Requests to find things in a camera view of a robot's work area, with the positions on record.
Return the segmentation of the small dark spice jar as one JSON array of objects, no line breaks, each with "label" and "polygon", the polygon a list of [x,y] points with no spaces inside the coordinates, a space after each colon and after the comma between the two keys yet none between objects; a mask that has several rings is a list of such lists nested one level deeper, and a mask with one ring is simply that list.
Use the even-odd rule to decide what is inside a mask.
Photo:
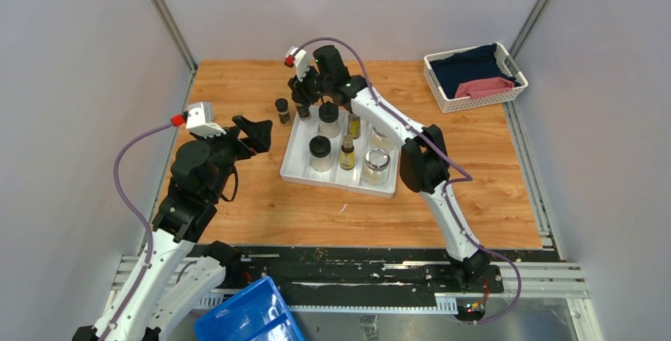
[{"label": "small dark spice jar", "polygon": [[298,118],[301,121],[308,121],[308,120],[311,119],[312,115],[311,115],[309,104],[296,103],[296,109],[297,109]]},{"label": "small dark spice jar", "polygon": [[278,113],[279,123],[285,127],[290,126],[292,119],[288,100],[285,98],[278,98],[275,101],[275,108]]}]

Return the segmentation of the black lid bead jar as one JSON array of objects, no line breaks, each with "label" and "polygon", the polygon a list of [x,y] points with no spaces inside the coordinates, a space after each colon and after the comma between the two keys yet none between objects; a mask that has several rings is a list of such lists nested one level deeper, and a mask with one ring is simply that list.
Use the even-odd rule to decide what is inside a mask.
[{"label": "black lid bead jar", "polygon": [[310,165],[318,172],[326,172],[332,167],[332,145],[329,138],[316,135],[309,141]]},{"label": "black lid bead jar", "polygon": [[327,138],[335,138],[340,133],[339,108],[332,102],[323,103],[318,110],[318,131]]}]

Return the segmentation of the glass jar with grains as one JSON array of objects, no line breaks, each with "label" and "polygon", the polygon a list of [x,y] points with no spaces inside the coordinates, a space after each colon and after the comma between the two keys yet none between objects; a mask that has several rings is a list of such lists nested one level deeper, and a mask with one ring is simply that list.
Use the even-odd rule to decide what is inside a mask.
[{"label": "glass jar with grains", "polygon": [[373,127],[370,136],[370,147],[381,148],[391,153],[395,146],[393,142],[384,134],[382,134],[376,127]]}]

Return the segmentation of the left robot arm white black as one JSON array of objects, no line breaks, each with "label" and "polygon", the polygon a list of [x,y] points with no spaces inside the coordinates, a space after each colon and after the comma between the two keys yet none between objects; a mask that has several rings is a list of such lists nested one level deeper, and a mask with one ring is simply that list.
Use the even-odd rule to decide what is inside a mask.
[{"label": "left robot arm white black", "polygon": [[[135,136],[118,152],[113,170],[117,193],[146,235],[144,249],[118,296],[94,324],[78,328],[75,340],[164,340],[210,289],[235,287],[242,278],[241,252],[215,241],[195,261],[187,278],[167,285],[178,265],[195,247],[225,196],[229,179],[238,180],[236,163],[271,148],[273,123],[234,116],[221,127],[205,109],[189,109],[167,123]],[[136,143],[159,132],[185,126],[193,137],[176,152],[167,195],[154,219],[130,201],[120,183],[120,162]]]}]

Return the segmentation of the glass jar front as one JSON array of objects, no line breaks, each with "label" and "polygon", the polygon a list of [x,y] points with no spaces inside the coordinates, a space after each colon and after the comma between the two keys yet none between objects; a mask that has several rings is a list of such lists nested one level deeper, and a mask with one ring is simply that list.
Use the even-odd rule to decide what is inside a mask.
[{"label": "glass jar front", "polygon": [[363,160],[362,178],[373,186],[384,184],[389,178],[392,158],[383,148],[375,147],[368,150]]}]

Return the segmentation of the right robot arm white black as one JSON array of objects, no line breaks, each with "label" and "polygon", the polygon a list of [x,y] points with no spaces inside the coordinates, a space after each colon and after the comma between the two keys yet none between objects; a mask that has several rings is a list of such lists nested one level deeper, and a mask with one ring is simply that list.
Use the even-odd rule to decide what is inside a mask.
[{"label": "right robot arm white black", "polygon": [[468,226],[453,193],[449,169],[456,169],[463,181],[472,177],[448,157],[439,127],[426,127],[395,108],[373,86],[367,70],[350,73],[336,39],[325,38],[324,43],[312,54],[304,46],[291,47],[285,54],[285,65],[294,69],[287,85],[298,118],[307,120],[310,108],[327,97],[389,138],[400,151],[401,180],[420,194],[442,231],[449,256],[447,279],[459,290],[474,290],[490,266],[491,252]]}]

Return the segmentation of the yellow label sauce bottle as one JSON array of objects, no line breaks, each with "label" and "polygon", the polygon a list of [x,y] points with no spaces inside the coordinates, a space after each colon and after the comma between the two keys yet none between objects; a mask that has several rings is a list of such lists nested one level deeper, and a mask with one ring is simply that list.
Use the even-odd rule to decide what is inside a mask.
[{"label": "yellow label sauce bottle", "polygon": [[361,135],[361,118],[354,113],[348,115],[347,134],[353,139],[358,139]]},{"label": "yellow label sauce bottle", "polygon": [[352,170],[355,164],[354,139],[351,135],[344,135],[340,147],[339,166],[343,170]]}]

